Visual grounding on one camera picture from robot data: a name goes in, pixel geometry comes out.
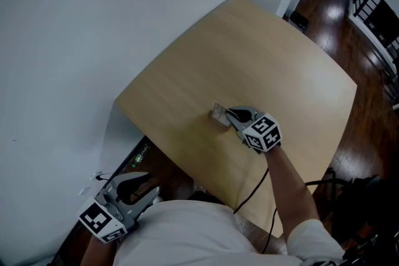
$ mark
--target person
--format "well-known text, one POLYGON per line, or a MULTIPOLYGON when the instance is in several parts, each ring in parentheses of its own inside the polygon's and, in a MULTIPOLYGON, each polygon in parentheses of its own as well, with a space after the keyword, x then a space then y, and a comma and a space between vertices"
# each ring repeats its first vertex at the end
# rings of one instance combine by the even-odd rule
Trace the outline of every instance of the person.
POLYGON ((103 244, 92 237, 81 266, 142 265, 339 265, 344 251, 324 229, 315 202, 280 146, 266 154, 287 255, 262 255, 242 235, 233 211, 199 201, 168 201, 149 207, 140 227, 103 244))

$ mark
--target table top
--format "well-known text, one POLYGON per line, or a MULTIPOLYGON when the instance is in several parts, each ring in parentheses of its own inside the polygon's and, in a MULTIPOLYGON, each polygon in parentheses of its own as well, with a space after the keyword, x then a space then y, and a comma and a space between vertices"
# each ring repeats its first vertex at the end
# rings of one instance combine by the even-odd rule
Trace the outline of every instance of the table top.
MULTIPOLYGON (((281 126, 282 147, 306 182, 328 168, 356 88, 294 27, 250 0, 227 0, 166 48, 116 103, 182 170, 235 208, 267 163, 241 144, 233 128, 209 118, 214 101, 270 113, 281 126)), ((268 176, 240 214, 268 231, 274 208, 268 176)), ((272 233, 282 234, 278 217, 272 233)))

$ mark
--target wooden floor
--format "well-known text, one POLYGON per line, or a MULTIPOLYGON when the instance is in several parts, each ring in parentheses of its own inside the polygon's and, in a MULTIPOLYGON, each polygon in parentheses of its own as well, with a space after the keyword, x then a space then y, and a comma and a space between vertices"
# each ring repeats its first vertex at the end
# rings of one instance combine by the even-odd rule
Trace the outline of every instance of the wooden floor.
MULTIPOLYGON (((348 4, 349 0, 301 0, 297 7, 309 20, 305 35, 325 50, 358 85, 347 127, 330 167, 338 178, 348 181, 375 174, 384 179, 395 178, 398 175, 399 121, 382 90, 380 69, 385 66, 372 44, 347 19, 348 4)), ((192 180, 156 146, 151 150, 151 155, 137 169, 147 169, 156 176, 166 200, 187 198, 192 192, 192 180)), ((330 186, 318 187, 314 198, 319 214, 324 215, 330 186)), ((330 216, 323 222, 329 230, 330 216)), ((240 223, 244 235, 261 251, 267 233, 244 219, 240 223)), ((362 234, 367 232, 370 230, 364 228, 362 234)), ((89 237, 88 231, 80 229, 70 239, 61 252, 65 264, 80 263, 89 237)), ((267 253, 285 252, 284 241, 272 238, 267 253)))

